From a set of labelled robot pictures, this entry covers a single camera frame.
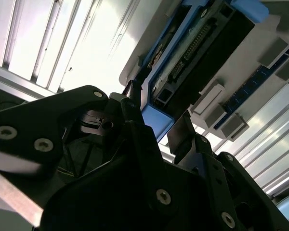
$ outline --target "black wire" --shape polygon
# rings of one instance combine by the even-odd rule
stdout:
[[[71,154],[71,151],[69,149],[69,147],[66,146],[66,152],[67,152],[67,157],[68,157],[68,160],[71,164],[71,168],[72,168],[72,172],[74,174],[75,177],[77,177],[77,172],[76,172],[76,169],[75,169],[75,165],[74,165],[74,161],[73,161],[73,158],[72,158],[72,154]]]
[[[14,104],[14,105],[19,105],[19,103],[16,103],[16,102],[13,102],[13,101],[0,102],[0,105],[5,104],[5,103],[10,103],[10,104]]]
[[[78,174],[77,177],[81,177],[81,176],[83,176],[83,174],[85,173],[85,170],[86,170],[86,167],[87,167],[87,165],[88,165],[88,161],[89,161],[89,158],[90,158],[92,149],[93,149],[93,145],[92,145],[92,144],[89,144],[89,147],[88,147],[86,156],[85,156],[85,158],[84,158],[84,160],[83,160],[83,162],[82,162],[82,165],[81,165],[81,168],[80,168],[80,171],[79,171],[79,174]]]

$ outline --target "screw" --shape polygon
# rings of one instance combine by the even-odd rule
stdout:
[[[17,136],[17,130],[10,126],[0,126],[0,139],[11,140]]]
[[[163,205],[169,205],[171,202],[171,197],[169,193],[164,189],[157,190],[156,197],[158,201],[161,202]]]
[[[228,227],[233,229],[236,226],[235,220],[233,220],[229,213],[222,212],[222,219]]]
[[[132,102],[128,102],[128,105],[131,106],[131,107],[136,107],[136,105],[133,104]]]
[[[207,12],[208,12],[208,9],[205,9],[205,10],[202,12],[201,17],[203,18],[204,16],[206,16]]]
[[[227,155],[227,158],[230,160],[230,161],[233,161],[233,157],[231,155]]]
[[[102,95],[100,92],[98,92],[98,91],[95,91],[94,94],[95,94],[97,97],[102,97],[102,96],[103,96],[103,95]]]
[[[49,152],[53,149],[53,142],[49,139],[40,138],[34,141],[34,148],[40,152]]]
[[[203,142],[205,142],[205,143],[208,142],[208,140],[207,140],[206,138],[204,138],[204,137],[201,137],[201,140],[202,140]]]

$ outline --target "black metal bracket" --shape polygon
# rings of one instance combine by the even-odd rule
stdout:
[[[242,230],[236,216],[222,164],[216,160],[209,141],[195,134],[192,147],[178,163],[189,170],[198,172],[206,183],[212,218],[223,231]]]
[[[160,215],[173,215],[178,209],[154,132],[144,124],[140,108],[131,99],[121,101],[124,133],[134,150],[149,206]]]
[[[248,207],[249,213],[238,214],[238,216],[245,217],[246,228],[250,228],[249,225],[252,224],[259,230],[289,231],[287,219],[236,158],[229,153],[222,152],[217,159],[231,175],[233,182],[230,183],[234,184],[236,191],[239,192],[233,196],[237,211],[242,206]]]
[[[0,171],[52,176],[70,128],[87,110],[103,110],[105,93],[93,86],[56,94],[0,112]]]

